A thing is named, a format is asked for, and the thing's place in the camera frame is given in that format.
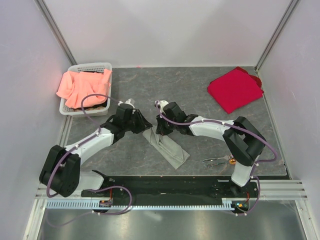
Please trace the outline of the grey cloth napkin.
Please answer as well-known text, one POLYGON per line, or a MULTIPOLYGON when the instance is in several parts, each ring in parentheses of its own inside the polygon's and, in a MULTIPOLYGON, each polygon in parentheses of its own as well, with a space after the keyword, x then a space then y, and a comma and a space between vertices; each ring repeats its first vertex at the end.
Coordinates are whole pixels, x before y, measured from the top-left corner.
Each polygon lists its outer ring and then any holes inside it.
POLYGON ((142 135, 175 170, 190 157, 190 154, 170 137, 156 133, 155 126, 145 130, 142 135))

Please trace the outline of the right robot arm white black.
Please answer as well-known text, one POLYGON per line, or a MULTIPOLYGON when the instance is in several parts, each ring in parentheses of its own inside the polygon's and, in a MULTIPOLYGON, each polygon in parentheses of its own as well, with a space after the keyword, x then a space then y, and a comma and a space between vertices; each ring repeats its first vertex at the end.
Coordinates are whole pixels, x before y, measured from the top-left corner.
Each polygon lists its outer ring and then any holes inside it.
POLYGON ((240 116, 235 120, 222 121, 197 114, 187 115, 176 102, 165 100, 157 100, 155 107, 159 112, 156 116, 157 134, 166 136, 176 130, 182 135, 208 137, 225 142, 235 159, 229 191, 235 197, 240 197, 247 191, 254 163, 266 145, 266 139, 248 119, 240 116))

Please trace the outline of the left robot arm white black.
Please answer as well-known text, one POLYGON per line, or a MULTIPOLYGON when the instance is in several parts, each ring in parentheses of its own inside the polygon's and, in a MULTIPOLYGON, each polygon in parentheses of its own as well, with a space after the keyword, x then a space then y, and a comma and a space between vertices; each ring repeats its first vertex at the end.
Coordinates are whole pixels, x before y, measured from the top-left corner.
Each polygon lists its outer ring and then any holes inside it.
POLYGON ((86 160, 118 142, 126 132, 140 134, 150 128, 152 124, 139 109, 121 103, 115 114, 86 138, 66 147, 54 145, 39 175, 40 183, 46 185, 47 197, 69 197, 80 183, 81 165, 86 160))

